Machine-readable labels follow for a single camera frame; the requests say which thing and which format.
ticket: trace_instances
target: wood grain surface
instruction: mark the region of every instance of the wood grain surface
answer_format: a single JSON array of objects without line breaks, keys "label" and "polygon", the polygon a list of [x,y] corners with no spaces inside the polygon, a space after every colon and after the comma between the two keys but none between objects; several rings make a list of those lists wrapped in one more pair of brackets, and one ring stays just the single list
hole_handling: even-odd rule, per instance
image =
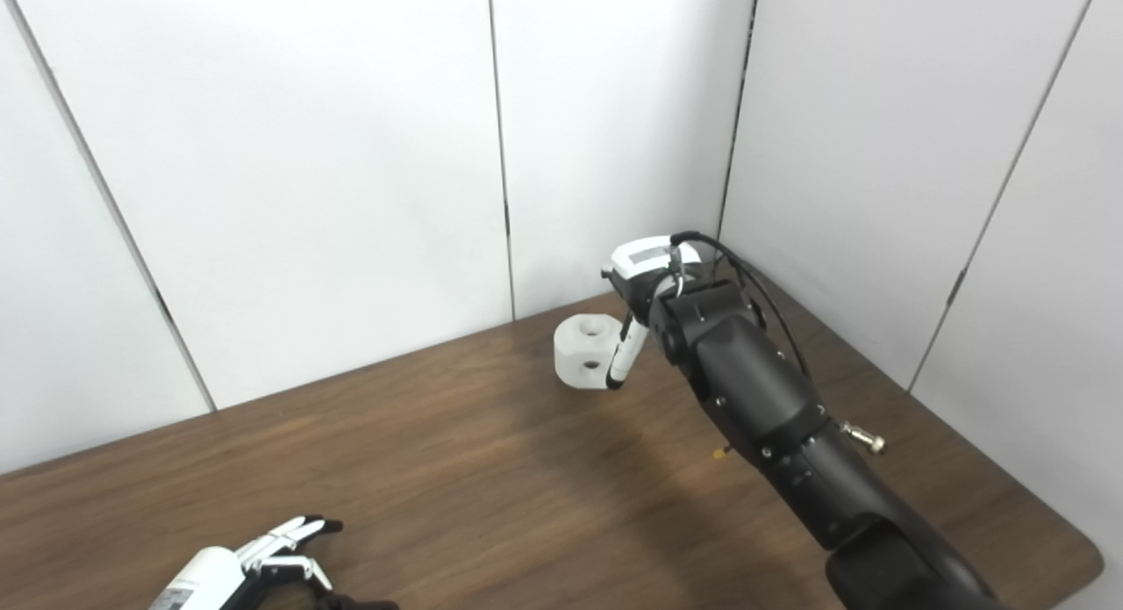
[{"label": "wood grain surface", "polygon": [[[1020,610],[1098,550],[786,301],[825,406],[884,435],[871,465]],[[435,609],[836,609],[819,549],[723,445],[654,346],[621,391],[575,391],[554,327],[614,295],[0,477],[0,608],[145,609],[209,545],[299,513],[341,593]],[[377,331],[377,327],[355,327]],[[268,609],[307,609],[292,589]]]}]

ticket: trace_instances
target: black cable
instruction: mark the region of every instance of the black cable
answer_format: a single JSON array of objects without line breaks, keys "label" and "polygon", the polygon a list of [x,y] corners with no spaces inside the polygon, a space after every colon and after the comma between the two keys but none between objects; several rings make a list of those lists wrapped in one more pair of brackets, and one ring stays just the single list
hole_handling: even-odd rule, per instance
[{"label": "black cable", "polygon": [[811,368],[807,366],[807,361],[803,357],[803,352],[800,349],[800,345],[795,342],[792,328],[787,325],[787,319],[784,318],[784,313],[779,311],[779,306],[777,306],[775,299],[772,298],[772,293],[769,293],[768,289],[765,286],[765,283],[763,283],[757,276],[754,266],[746,262],[745,258],[738,257],[738,255],[733,253],[733,251],[730,251],[724,243],[718,242],[713,237],[710,237],[710,235],[701,234],[697,230],[685,230],[684,233],[670,235],[672,246],[678,246],[679,243],[684,242],[705,243],[705,245],[713,247],[714,251],[721,253],[738,274],[743,274],[746,279],[749,279],[749,282],[752,283],[758,291],[760,291],[761,297],[764,297],[765,301],[770,307],[773,315],[776,316],[776,321],[779,322],[780,329],[784,330],[784,337],[787,338],[787,342],[792,345],[792,353],[795,354],[795,359],[800,363],[800,371],[802,371],[803,375],[810,380]]}]

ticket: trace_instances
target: hole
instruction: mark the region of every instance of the hole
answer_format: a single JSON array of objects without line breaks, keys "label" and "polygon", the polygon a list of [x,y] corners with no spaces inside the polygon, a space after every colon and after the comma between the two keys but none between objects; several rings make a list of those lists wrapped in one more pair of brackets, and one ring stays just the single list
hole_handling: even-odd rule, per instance
[{"label": "hole", "polygon": [[581,333],[585,335],[599,335],[604,329],[604,326],[602,325],[600,319],[586,318],[582,319],[581,325],[577,326],[577,329],[579,329]]}]

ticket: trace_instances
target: robotic arm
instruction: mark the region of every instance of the robotic arm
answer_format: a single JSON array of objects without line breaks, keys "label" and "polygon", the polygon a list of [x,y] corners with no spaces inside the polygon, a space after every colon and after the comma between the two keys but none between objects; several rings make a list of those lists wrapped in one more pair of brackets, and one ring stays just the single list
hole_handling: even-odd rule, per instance
[{"label": "robotic arm", "polygon": [[298,516],[240,549],[207,547],[183,567],[148,610],[256,610],[277,586],[303,582],[317,610],[398,610],[392,601],[356,603],[335,594],[319,563],[295,550],[312,538],[343,530],[338,520]]},{"label": "robotic arm", "polygon": [[[870,471],[849,441],[879,454],[884,439],[834,421],[805,371],[767,337],[755,302],[746,303],[737,283],[703,277],[688,242],[714,246],[760,289],[750,266],[706,235],[619,247],[602,275],[629,313],[606,385],[624,383],[650,333],[730,448],[772,483],[831,552],[827,577],[849,610],[1003,610],[964,557]],[[766,290],[763,295],[770,302]]]}]

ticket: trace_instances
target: white wall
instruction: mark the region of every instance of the white wall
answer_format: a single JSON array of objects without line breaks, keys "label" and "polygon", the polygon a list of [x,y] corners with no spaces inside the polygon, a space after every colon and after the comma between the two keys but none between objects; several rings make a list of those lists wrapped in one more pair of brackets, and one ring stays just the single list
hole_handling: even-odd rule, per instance
[{"label": "white wall", "polygon": [[716,230],[752,0],[494,0],[518,317]]},{"label": "white wall", "polygon": [[219,407],[511,318],[487,0],[18,0]]},{"label": "white wall", "polygon": [[1123,599],[1123,0],[1094,0],[915,385],[1087,534]]},{"label": "white wall", "polygon": [[207,411],[0,0],[0,473]]},{"label": "white wall", "polygon": [[760,0],[722,239],[902,385],[1084,0]]}]

